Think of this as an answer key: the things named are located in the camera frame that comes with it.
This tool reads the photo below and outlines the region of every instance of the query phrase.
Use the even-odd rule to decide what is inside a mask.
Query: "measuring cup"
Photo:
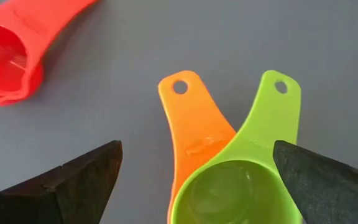
[[[175,84],[186,85],[186,92],[175,92]],[[222,150],[236,132],[196,73],[182,71],[164,78],[158,84],[158,92],[170,125],[175,157],[170,223],[172,204],[184,181]]]
[[[182,185],[171,223],[300,224],[300,212],[273,160],[276,140],[296,143],[300,103],[296,81],[265,72],[237,135]]]
[[[31,95],[40,62],[60,30],[96,0],[10,0],[0,4],[0,105]]]

